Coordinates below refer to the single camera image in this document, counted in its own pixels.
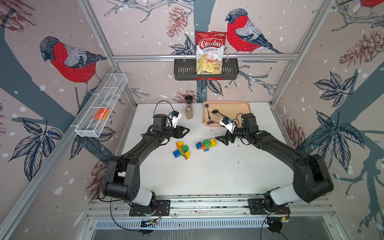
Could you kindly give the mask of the green square brick back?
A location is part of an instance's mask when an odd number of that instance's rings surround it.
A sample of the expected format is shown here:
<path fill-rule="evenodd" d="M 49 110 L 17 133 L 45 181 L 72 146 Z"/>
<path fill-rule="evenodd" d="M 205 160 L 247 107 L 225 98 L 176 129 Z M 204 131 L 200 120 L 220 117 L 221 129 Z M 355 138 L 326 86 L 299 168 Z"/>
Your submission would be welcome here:
<path fill-rule="evenodd" d="M 211 147 L 211 141 L 210 140 L 204 140 L 203 141 L 203 146 L 206 147 L 206 148 L 210 148 Z"/>

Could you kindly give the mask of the green square brick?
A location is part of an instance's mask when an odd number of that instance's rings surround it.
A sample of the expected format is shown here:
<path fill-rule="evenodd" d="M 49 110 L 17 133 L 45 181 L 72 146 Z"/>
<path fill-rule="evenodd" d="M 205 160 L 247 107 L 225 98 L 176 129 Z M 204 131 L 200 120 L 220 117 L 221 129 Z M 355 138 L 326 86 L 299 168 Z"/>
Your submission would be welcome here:
<path fill-rule="evenodd" d="M 189 147 L 188 147 L 187 145 L 183 145 L 183 146 L 182 146 L 182 151 L 183 151 L 184 153 L 187 153 L 187 152 L 189 151 Z"/>
<path fill-rule="evenodd" d="M 206 147 L 206 148 L 210 148 L 211 147 L 211 141 L 210 140 L 204 140 L 203 141 L 203 146 Z"/>

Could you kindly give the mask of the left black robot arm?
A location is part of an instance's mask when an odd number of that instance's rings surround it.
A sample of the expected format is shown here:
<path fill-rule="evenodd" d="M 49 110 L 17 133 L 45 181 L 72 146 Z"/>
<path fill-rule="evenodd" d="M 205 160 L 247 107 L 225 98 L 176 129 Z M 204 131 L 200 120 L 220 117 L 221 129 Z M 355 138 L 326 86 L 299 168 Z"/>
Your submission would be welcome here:
<path fill-rule="evenodd" d="M 154 115 L 153 124 L 142 134 L 139 143 L 122 156 L 109 160 L 99 187 L 104 196 L 128 201 L 145 215 L 157 210 L 156 194 L 141 187 L 140 166 L 150 153 L 164 145 L 164 140 L 182 139 L 190 131 L 178 125 L 181 117 L 177 111 Z"/>

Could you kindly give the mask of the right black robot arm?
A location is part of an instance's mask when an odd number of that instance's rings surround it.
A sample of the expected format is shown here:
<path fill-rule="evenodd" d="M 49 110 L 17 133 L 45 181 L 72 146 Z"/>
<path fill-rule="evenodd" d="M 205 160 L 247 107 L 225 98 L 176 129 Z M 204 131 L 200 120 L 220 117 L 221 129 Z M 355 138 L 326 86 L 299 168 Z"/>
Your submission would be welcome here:
<path fill-rule="evenodd" d="M 334 190 L 326 163 L 318 154 L 308 155 L 277 140 L 267 131 L 259 129 L 254 114 L 241 115 L 241 127 L 228 118 L 219 121 L 227 129 L 224 136 L 216 140 L 226 146 L 235 139 L 247 140 L 257 149 L 263 150 L 286 164 L 294 173 L 293 183 L 283 188 L 276 188 L 264 194 L 264 209 L 267 213 L 275 213 L 287 203 L 302 200 L 310 203 L 313 200 Z"/>

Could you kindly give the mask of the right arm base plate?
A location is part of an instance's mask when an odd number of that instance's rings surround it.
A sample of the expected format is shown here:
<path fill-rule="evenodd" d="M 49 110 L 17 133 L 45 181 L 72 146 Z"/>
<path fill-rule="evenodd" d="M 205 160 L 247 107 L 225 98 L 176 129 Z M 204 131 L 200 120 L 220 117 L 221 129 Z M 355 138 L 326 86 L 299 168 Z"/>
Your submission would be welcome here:
<path fill-rule="evenodd" d="M 250 209 L 251 215 L 291 214 L 288 204 L 276 205 L 268 199 L 248 199 L 248 208 Z"/>

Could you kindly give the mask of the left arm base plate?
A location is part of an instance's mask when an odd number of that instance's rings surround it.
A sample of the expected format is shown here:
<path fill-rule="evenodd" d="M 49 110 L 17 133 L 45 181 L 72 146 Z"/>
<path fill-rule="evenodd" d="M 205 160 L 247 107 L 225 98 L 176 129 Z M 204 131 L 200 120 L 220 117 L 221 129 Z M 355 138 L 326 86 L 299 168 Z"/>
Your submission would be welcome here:
<path fill-rule="evenodd" d="M 160 217 L 168 216 L 170 214 L 171 201 L 170 200 L 156 200 L 152 201 L 148 206 L 139 204 L 132 204 L 130 209 L 130 217 Z"/>

